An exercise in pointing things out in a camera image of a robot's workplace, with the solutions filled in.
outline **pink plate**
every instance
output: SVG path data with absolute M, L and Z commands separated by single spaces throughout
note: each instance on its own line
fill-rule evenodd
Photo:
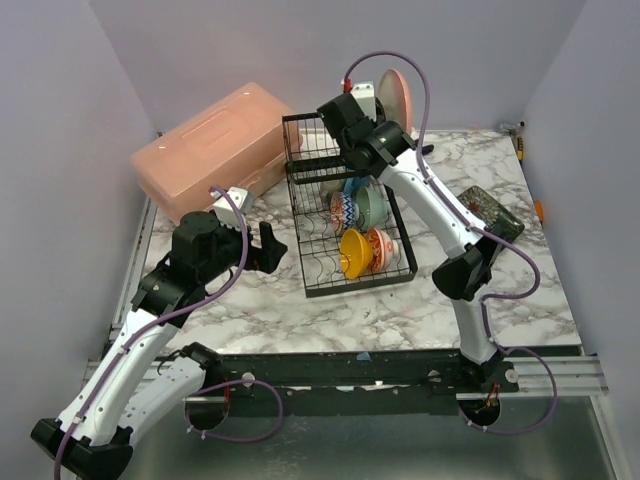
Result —
M 390 68 L 378 84 L 377 97 L 384 108 L 387 120 L 393 120 L 405 132 L 411 133 L 413 110 L 407 81 L 395 68 Z

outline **white connector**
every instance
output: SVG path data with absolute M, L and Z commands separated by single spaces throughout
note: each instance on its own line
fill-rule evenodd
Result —
M 373 82 L 355 83 L 350 93 L 356 99 L 364 114 L 375 122 L 376 94 Z
M 253 195 L 248 191 L 238 187 L 231 187 L 227 193 L 243 215 L 246 215 L 251 211 L 251 207 L 253 207 Z M 236 230 L 239 229 L 240 224 L 238 223 L 235 213 L 233 213 L 231 205 L 227 202 L 227 199 L 217 192 L 213 192 L 212 195 L 217 199 L 213 204 L 213 211 L 218 217 L 220 223 L 228 227 L 235 228 Z

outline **dark tray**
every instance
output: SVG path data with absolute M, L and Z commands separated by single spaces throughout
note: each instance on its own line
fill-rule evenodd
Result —
M 320 198 L 320 182 L 361 176 L 362 172 L 346 169 L 340 149 L 325 130 L 319 114 L 286 116 L 282 118 L 282 126 L 287 183 L 306 296 L 321 297 L 413 280 L 418 264 L 395 195 L 373 178 L 371 187 L 389 202 L 392 213 L 378 228 L 402 245 L 400 255 L 383 272 L 374 274 L 366 270 L 355 280 L 344 276 L 340 270 L 340 236 L 331 227 L 329 206 Z

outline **gray wall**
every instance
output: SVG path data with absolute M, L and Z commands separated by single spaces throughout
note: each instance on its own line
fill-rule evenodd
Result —
M 0 477 L 51 478 L 31 442 L 105 340 L 153 129 L 84 0 L 0 2 Z
M 255 80 L 297 111 L 340 93 L 358 56 L 415 58 L 432 84 L 432 128 L 518 120 L 584 0 L 89 0 L 158 129 Z M 358 80 L 400 65 L 370 61 Z
M 526 110 L 525 173 L 640 478 L 640 6 L 589 0 Z

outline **white marble surface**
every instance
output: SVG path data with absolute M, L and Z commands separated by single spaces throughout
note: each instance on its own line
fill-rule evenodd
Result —
M 429 165 L 454 194 L 479 185 L 526 226 L 516 244 L 542 272 L 540 289 L 520 301 L 490 301 L 493 328 L 505 345 L 579 344 L 558 273 L 551 258 L 511 140 L 495 132 L 438 132 Z M 259 198 L 248 221 L 273 225 L 289 246 L 277 272 L 246 272 L 218 302 L 194 312 L 168 344 L 170 350 L 198 341 L 221 353 L 327 352 L 451 348 L 459 344 L 449 300 L 438 292 L 431 272 L 445 258 L 429 228 L 398 202 L 419 265 L 410 283 L 315 299 L 304 294 L 300 258 L 286 181 Z M 158 212 L 145 271 L 168 251 L 173 225 Z M 497 292 L 526 290 L 533 274 L 511 252 L 493 268 L 490 287 Z M 215 291 L 226 280 L 209 285 Z

